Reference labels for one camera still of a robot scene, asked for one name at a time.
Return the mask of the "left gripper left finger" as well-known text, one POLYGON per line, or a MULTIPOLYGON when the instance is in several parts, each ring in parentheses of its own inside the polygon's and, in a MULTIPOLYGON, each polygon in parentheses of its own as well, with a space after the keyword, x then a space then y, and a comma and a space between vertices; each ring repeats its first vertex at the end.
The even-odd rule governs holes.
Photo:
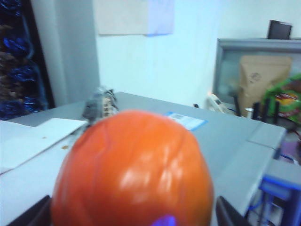
POLYGON ((44 196, 41 200, 31 206, 23 214, 13 220, 14 226, 50 226, 50 203, 49 195, 44 196))

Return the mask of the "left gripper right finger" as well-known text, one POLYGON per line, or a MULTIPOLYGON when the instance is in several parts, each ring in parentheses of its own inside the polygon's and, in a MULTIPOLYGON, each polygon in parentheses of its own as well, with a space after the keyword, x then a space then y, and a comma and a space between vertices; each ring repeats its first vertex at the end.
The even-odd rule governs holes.
POLYGON ((216 201, 219 226, 251 226, 251 224, 222 196, 216 201))

